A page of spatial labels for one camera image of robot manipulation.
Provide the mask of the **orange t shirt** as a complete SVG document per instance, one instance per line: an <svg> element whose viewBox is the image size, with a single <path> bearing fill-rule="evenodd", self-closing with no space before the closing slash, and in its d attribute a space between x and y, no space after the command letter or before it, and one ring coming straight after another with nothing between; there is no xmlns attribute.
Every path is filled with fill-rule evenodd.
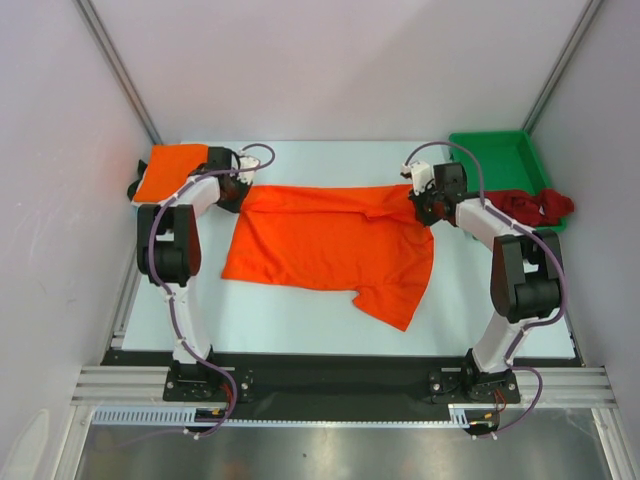
<svg viewBox="0 0 640 480"><path fill-rule="evenodd" d="M207 161L205 144L154 146L148 167L132 203L161 203L174 195L189 174Z"/></svg>
<svg viewBox="0 0 640 480"><path fill-rule="evenodd" d="M416 219L406 185L265 185L242 205L221 276L352 291L356 308L406 331L434 261L434 235Z"/></svg>

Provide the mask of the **left aluminium corner post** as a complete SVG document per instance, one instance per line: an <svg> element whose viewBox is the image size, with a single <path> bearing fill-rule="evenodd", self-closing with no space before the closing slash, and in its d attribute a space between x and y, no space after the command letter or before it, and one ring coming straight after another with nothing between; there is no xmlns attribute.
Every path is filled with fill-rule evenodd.
<svg viewBox="0 0 640 480"><path fill-rule="evenodd" d="M90 0L73 0L72 3L147 139L152 145L161 145L163 143L161 134L94 2Z"/></svg>

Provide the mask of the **dark red t shirt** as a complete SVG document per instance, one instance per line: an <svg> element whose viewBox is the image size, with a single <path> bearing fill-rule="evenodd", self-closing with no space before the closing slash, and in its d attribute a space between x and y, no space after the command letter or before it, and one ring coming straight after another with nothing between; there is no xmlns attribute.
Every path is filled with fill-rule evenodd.
<svg viewBox="0 0 640 480"><path fill-rule="evenodd" d="M501 212L530 227L555 227L575 211L573 200L552 188L490 191L486 197Z"/></svg>

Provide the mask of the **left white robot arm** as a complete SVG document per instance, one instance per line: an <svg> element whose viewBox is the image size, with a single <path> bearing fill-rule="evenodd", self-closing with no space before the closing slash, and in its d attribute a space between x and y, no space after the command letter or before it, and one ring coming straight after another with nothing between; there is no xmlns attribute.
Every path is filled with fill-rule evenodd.
<svg viewBox="0 0 640 480"><path fill-rule="evenodd" d="M155 146L138 164L127 191L136 208L136 260L163 296L175 346L173 361L208 361L212 344L198 312L196 276L202 264L197 220L211 206L237 214L260 161L244 150L205 144Z"/></svg>

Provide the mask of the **folded black t shirt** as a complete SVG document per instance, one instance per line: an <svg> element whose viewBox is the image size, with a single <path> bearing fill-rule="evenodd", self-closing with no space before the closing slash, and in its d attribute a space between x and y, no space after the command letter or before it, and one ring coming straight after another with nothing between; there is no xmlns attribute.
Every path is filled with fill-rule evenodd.
<svg viewBox="0 0 640 480"><path fill-rule="evenodd" d="M127 187L126 190L126 195L127 198L130 202L133 201L133 198L136 194L136 192L139 189L140 183L143 180L144 174L146 172L146 169L148 167L148 164L145 163L142 160L139 160L137 163L137 170L136 170L136 178L135 180Z"/></svg>

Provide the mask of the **right aluminium corner post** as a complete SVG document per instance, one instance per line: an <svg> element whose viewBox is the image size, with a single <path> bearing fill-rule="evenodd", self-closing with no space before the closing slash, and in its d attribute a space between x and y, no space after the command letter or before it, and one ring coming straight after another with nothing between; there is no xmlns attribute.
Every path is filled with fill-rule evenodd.
<svg viewBox="0 0 640 480"><path fill-rule="evenodd" d="M565 74L576 54L578 53L591 27L596 22L603 6L604 0L589 0L585 2L574 26L563 44L549 74L547 75L541 90L529 109L521 129L528 135L532 135L539 124L546 108L548 107L555 91L563 80Z"/></svg>

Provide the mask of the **aluminium corner post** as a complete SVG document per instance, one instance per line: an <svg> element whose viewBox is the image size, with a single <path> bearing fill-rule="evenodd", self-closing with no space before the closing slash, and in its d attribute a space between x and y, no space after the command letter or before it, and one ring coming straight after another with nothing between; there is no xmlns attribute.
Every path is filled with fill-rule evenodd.
<svg viewBox="0 0 640 480"><path fill-rule="evenodd" d="M541 90L529 109L521 129L528 135L532 135L539 124L546 108L548 107L555 91L563 80L565 74L576 54L578 53L591 27L596 22L603 6L604 0L589 0L585 2L574 26L563 44L549 74L547 75Z"/></svg>
<svg viewBox="0 0 640 480"><path fill-rule="evenodd" d="M72 3L147 139L152 145L161 145L163 143L161 134L94 2L90 0L73 0Z"/></svg>

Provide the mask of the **green plastic bin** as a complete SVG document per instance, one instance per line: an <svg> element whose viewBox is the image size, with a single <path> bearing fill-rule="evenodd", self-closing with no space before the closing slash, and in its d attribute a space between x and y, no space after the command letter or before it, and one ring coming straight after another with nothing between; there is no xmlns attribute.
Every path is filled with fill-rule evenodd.
<svg viewBox="0 0 640 480"><path fill-rule="evenodd" d="M544 188L554 189L530 136L522 130L458 132L448 140L457 145L449 149L450 158L463 164L472 192L479 189L480 181L484 182L485 196L499 190L537 194ZM534 228L561 232L566 229L567 217L559 226Z"/></svg>

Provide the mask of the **aluminium front rail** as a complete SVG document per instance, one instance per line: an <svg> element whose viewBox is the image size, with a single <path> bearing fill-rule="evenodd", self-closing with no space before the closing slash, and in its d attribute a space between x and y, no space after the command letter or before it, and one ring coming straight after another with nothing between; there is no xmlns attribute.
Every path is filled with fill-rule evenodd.
<svg viewBox="0 0 640 480"><path fill-rule="evenodd" d="M166 367L86 366L74 388L73 405L151 405L163 402ZM540 368L539 408L615 408L604 368Z"/></svg>

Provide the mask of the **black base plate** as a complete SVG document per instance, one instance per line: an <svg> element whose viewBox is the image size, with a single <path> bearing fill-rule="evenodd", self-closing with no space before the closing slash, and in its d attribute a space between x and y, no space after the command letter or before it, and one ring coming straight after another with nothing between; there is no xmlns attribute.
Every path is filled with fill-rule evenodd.
<svg viewBox="0 0 640 480"><path fill-rule="evenodd" d="M201 364L178 366L168 352L110 349L101 364L120 375L156 373L161 402L213 407L230 400L235 420L413 422L442 420L453 404L514 406L523 400L528 368L579 366L578 359L519 358L516 370L486 376L463 357L222 353L223 376Z"/></svg>

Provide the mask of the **folded orange t shirt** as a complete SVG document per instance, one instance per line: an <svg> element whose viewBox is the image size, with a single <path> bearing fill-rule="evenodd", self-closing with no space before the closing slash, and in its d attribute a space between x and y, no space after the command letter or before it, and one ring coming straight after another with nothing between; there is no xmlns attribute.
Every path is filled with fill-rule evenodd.
<svg viewBox="0 0 640 480"><path fill-rule="evenodd" d="M189 174L207 161L205 144L154 146L148 167L132 203L161 203L174 195Z"/></svg>

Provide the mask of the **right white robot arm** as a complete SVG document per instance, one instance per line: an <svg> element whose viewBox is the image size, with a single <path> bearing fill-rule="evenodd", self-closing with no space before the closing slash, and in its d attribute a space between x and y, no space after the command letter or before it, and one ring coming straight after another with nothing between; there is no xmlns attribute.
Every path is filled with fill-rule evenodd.
<svg viewBox="0 0 640 480"><path fill-rule="evenodd" d="M484 191L470 192L459 162L407 161L401 175L411 181L409 199L419 222L428 227L447 222L491 252L494 313L470 350L473 369L461 376L463 393L473 401L484 401L497 389L495 374L511 368L530 331L564 316L566 278L558 236L552 230L536 232L501 212Z"/></svg>

